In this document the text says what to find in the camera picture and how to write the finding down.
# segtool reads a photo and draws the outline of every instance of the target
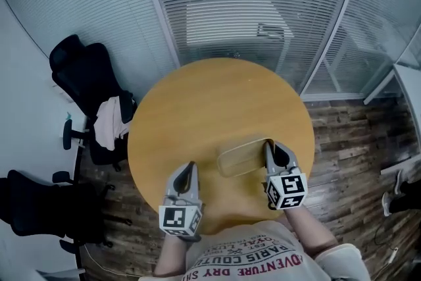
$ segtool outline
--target yellow tabletop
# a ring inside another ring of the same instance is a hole
[[[307,177],[314,159],[310,116],[278,75],[238,59],[207,59],[175,70],[147,93],[130,125],[130,170],[142,196],[158,211],[168,177],[195,161],[205,204],[199,228],[213,234],[237,224],[276,218],[264,192],[265,169],[223,178],[221,145],[263,135],[289,147]]]

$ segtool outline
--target person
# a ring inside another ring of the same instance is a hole
[[[421,180],[408,183],[404,170],[400,170],[396,177],[395,195],[397,198],[392,199],[389,192],[385,192],[382,196],[382,206],[385,217],[392,213],[402,212],[409,209],[421,209],[421,199],[419,191],[421,189]]]
[[[339,245],[304,206],[284,212],[299,240],[281,219],[202,236],[189,249],[177,236],[167,235],[153,276],[139,280],[370,280],[354,245]]]

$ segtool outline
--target dark wood flooring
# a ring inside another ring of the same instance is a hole
[[[384,218],[380,203],[384,191],[392,191],[395,177],[380,176],[380,170],[418,153],[415,129],[405,100],[377,99],[369,106],[362,101],[306,103],[316,138],[314,167],[309,180],[306,206],[326,224],[341,242],[355,244],[377,281],[405,280],[418,241],[420,211],[407,211]],[[421,178],[421,164],[410,179]],[[109,192],[103,212],[130,218],[132,226],[106,220],[107,238],[114,245],[87,245],[103,267],[118,273],[150,275],[159,255],[162,234],[157,214],[138,192],[127,162],[122,172],[111,166],[95,166],[89,151],[82,155],[80,181],[93,182],[98,191],[107,183]],[[378,229],[377,246],[374,234]],[[391,247],[399,247],[394,262],[385,267]],[[81,250],[86,280],[134,279],[101,270]]]

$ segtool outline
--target forearm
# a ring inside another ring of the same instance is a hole
[[[334,235],[314,218],[306,207],[284,211],[304,250],[310,256],[315,256],[338,244]]]
[[[165,236],[154,276],[181,275],[186,272],[187,244],[176,236]]]

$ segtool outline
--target white t-shirt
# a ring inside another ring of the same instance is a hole
[[[354,245],[339,245],[313,260],[304,253],[294,235],[275,221],[240,225],[214,236],[202,236],[202,240],[187,251],[186,270],[184,275],[164,279],[370,281],[360,251]],[[139,280],[156,279],[143,277]]]

